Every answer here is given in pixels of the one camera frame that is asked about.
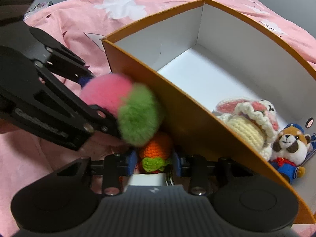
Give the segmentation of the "person left hand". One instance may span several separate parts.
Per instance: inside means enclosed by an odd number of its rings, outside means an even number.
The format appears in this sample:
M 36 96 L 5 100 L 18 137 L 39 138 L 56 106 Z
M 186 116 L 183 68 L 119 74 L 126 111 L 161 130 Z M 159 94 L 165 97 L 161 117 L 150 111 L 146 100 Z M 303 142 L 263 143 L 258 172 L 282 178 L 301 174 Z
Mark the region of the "person left hand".
M 95 132 L 87 142 L 79 149 L 84 156 L 89 156 L 92 160 L 103 159 L 107 155 L 115 153 L 125 153 L 130 146 L 109 134 Z

